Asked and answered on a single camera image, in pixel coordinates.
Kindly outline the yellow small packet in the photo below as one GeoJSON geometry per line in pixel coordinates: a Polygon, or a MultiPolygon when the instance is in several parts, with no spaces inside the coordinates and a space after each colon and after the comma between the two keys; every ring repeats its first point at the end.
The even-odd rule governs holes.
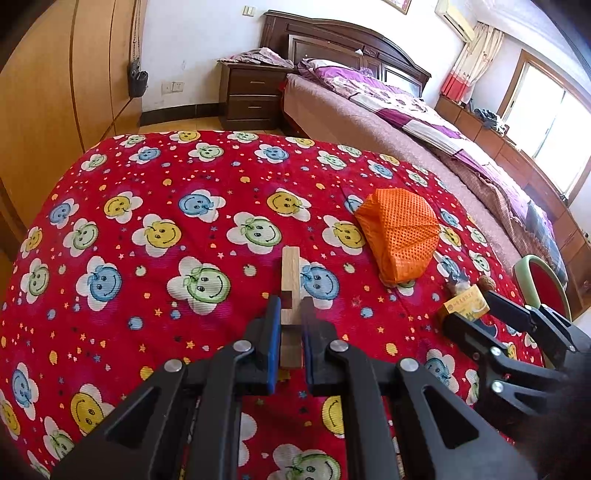
{"type": "Polygon", "coordinates": [[[457,313],[469,321],[476,321],[486,315],[490,307],[479,287],[472,285],[445,302],[443,311],[446,315],[457,313]]]}

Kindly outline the wooden block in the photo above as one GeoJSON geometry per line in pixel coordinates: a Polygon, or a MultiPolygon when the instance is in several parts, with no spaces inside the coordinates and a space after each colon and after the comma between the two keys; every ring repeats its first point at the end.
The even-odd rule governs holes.
{"type": "Polygon", "coordinates": [[[300,275],[300,249],[284,246],[280,295],[280,367],[283,369],[301,368],[300,275]]]}

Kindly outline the red green trash bin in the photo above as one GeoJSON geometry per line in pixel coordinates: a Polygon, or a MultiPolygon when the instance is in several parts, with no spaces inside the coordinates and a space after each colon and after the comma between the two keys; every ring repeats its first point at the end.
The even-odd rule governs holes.
{"type": "Polygon", "coordinates": [[[543,259],[535,255],[521,258],[513,266],[513,275],[527,305],[539,308],[544,304],[572,319],[565,288],[543,259]]]}

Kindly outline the peanut shell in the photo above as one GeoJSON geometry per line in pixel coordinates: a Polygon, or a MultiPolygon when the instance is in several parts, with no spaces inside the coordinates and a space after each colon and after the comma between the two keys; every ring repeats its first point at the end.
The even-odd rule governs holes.
{"type": "Polygon", "coordinates": [[[488,275],[481,275],[478,278],[477,285],[481,291],[495,291],[497,289],[496,282],[488,275]]]}

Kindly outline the wooden window cabinet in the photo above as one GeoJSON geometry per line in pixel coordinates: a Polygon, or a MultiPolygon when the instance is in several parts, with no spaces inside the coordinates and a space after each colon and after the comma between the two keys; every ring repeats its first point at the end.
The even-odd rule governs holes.
{"type": "Polygon", "coordinates": [[[590,307],[590,244],[556,187],[525,153],[497,132],[486,129],[473,113],[459,104],[442,96],[435,110],[480,146],[546,212],[568,273],[571,313],[575,318],[585,313],[590,307]]]}

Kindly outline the blue plaid cloth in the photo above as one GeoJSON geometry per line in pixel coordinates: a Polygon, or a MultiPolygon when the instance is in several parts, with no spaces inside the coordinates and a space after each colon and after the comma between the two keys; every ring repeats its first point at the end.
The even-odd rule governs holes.
{"type": "Polygon", "coordinates": [[[526,230],[532,233],[542,246],[547,264],[552,268],[563,288],[567,287],[566,265],[554,239],[554,234],[544,211],[530,200],[526,215],[526,230]]]}

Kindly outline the red smiley flower blanket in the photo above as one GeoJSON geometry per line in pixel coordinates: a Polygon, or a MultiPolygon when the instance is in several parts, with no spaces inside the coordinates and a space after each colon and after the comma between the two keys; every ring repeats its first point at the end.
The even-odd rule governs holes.
{"type": "Polygon", "coordinates": [[[228,131],[118,135],[59,179],[1,297],[5,479],[46,479],[166,360],[207,358],[280,293],[300,251],[301,296],[342,340],[413,357],[468,404],[475,363],[436,316],[457,274],[520,302],[510,270],[440,174],[400,155],[228,131]],[[438,247],[424,274],[380,278],[355,217],[379,189],[422,197],[438,247]]]}

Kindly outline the red white curtain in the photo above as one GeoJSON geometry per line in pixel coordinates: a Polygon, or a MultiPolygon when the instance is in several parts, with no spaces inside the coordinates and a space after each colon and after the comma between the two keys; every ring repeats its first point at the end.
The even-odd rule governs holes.
{"type": "Polygon", "coordinates": [[[444,81],[441,94],[467,104],[477,82],[496,59],[504,41],[503,31],[478,22],[474,38],[467,42],[444,81]]]}

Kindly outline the purple floral quilt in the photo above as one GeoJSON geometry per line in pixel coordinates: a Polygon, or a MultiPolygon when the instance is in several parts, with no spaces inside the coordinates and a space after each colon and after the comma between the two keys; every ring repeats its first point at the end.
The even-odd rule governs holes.
{"type": "Polygon", "coordinates": [[[526,223],[532,200],[480,146],[441,117],[419,97],[351,67],[325,59],[304,58],[301,75],[317,81],[353,104],[375,113],[391,126],[448,154],[480,173],[507,195],[516,216],[526,223]]]}

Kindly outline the dark wooden bed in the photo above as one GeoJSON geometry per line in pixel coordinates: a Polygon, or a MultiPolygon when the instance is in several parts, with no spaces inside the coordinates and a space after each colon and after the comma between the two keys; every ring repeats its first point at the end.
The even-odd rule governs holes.
{"type": "Polygon", "coordinates": [[[459,118],[468,111],[445,98],[430,107],[418,94],[385,83],[392,73],[423,88],[430,75],[396,44],[369,28],[270,10],[264,14],[262,44],[287,53],[301,76],[348,99],[394,128],[429,146],[471,188],[485,187],[484,202],[502,219],[515,245],[542,257],[561,282],[567,267],[553,223],[565,206],[532,163],[494,131],[481,128],[469,138],[445,108],[459,118]]]}

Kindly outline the white air conditioner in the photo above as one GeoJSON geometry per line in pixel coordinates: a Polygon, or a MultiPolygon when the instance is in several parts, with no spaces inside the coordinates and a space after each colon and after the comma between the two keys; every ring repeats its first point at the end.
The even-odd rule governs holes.
{"type": "Polygon", "coordinates": [[[470,43],[475,38],[475,31],[454,1],[439,0],[436,14],[465,42],[470,43]]]}

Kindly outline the framed wedding photo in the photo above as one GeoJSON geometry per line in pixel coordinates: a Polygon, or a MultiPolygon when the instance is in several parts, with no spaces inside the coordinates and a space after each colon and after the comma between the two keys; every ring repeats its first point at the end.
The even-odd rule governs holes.
{"type": "Polygon", "coordinates": [[[394,7],[404,15],[408,14],[412,0],[384,0],[387,4],[394,7]]]}

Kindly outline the dark wooden nightstand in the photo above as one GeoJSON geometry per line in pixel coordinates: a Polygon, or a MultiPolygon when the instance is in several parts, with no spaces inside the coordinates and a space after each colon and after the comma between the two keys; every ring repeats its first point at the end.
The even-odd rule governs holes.
{"type": "Polygon", "coordinates": [[[276,130],[291,69],[221,62],[219,120],[225,130],[276,130]]]}

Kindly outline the clothes on nightstand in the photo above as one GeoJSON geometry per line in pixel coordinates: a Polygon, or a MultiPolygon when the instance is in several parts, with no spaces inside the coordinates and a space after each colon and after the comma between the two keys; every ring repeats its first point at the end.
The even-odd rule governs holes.
{"type": "Polygon", "coordinates": [[[225,58],[218,59],[218,62],[225,63],[242,63],[252,65],[273,66],[283,69],[294,69],[294,62],[289,59],[284,59],[272,49],[267,47],[259,47],[225,58]]]}

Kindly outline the wooden wardrobe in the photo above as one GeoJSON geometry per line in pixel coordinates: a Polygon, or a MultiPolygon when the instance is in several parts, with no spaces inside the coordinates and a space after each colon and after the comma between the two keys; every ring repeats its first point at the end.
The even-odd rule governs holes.
{"type": "Polygon", "coordinates": [[[97,142],[139,126],[128,72],[144,1],[1,4],[1,250],[15,259],[60,176],[97,142]]]}

